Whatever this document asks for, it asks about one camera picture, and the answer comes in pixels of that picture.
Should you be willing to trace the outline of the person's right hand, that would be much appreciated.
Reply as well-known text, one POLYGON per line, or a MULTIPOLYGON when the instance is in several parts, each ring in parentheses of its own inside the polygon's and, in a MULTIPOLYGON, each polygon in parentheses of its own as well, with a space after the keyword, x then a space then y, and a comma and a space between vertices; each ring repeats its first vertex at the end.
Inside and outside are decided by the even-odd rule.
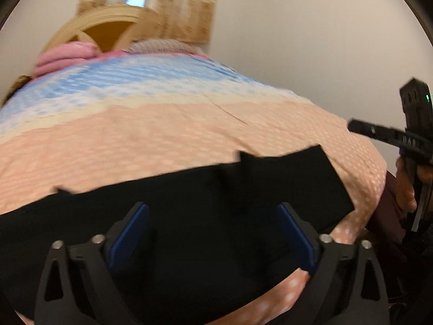
MULTIPOLYGON (((425 184, 432 183, 432 168, 418 167, 418 177, 425 184)), ((404 159, 396 161, 396 201, 405 212, 414 212, 417 208, 415 190, 406 172, 404 159)))

